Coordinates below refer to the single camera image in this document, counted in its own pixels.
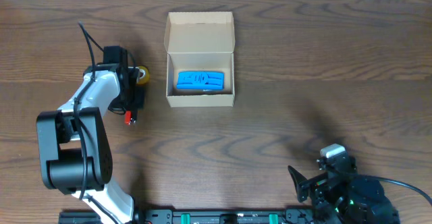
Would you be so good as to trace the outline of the red and black stapler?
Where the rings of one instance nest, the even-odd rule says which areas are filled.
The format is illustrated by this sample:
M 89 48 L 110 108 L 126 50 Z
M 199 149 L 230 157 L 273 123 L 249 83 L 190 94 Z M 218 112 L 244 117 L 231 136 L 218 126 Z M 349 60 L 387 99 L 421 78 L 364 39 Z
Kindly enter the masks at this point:
M 126 111 L 124 114 L 124 123 L 126 125 L 134 125 L 136 123 L 136 112 Z

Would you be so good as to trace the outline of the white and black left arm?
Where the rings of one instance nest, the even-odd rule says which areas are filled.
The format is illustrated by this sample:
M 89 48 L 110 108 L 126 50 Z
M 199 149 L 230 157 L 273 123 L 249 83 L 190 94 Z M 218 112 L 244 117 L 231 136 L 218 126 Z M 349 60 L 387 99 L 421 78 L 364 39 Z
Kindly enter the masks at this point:
M 103 123 L 106 112 L 136 122 L 143 107 L 145 67 L 129 65 L 132 54 L 121 46 L 103 48 L 103 60 L 89 66 L 73 97 L 36 119 L 42 180 L 83 202 L 102 223 L 144 223 L 131 195 L 113 178 L 113 159 Z

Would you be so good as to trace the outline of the blue plastic tape dispenser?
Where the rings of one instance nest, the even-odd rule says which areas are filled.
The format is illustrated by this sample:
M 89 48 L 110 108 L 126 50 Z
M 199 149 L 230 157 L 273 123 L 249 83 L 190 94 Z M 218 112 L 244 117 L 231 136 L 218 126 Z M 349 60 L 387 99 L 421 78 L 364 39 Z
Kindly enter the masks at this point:
M 223 90 L 223 72 L 180 72 L 177 89 L 180 90 Z

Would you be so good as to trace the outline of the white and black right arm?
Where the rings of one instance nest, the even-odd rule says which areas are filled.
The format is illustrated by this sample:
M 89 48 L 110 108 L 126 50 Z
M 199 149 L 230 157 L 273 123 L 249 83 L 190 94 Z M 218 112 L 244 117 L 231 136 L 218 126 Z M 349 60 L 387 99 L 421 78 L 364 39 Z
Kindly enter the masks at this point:
M 307 179 L 288 167 L 299 202 L 310 200 L 314 223 L 399 223 L 399 213 L 383 186 L 372 177 L 361 177 L 356 160 L 345 150 L 325 152 L 317 160 L 324 173 Z

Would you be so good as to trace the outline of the yellow adhesive tape roll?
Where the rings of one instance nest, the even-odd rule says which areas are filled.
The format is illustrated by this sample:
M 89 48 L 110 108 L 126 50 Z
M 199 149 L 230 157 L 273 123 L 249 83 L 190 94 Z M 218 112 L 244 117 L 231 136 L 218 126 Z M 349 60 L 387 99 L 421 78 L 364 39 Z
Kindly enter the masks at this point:
M 137 77 L 137 85 L 144 85 L 150 80 L 148 68 L 141 65 L 138 67 L 139 75 Z

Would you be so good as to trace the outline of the brown cardboard box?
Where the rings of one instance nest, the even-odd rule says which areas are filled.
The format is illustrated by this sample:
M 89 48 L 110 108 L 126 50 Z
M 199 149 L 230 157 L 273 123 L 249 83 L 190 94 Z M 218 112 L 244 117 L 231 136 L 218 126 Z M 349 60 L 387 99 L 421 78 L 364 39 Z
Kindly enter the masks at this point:
M 230 11 L 170 12 L 165 27 L 165 96 L 170 107 L 232 107 L 235 100 L 234 15 Z M 182 90 L 181 72 L 221 72 L 221 90 Z

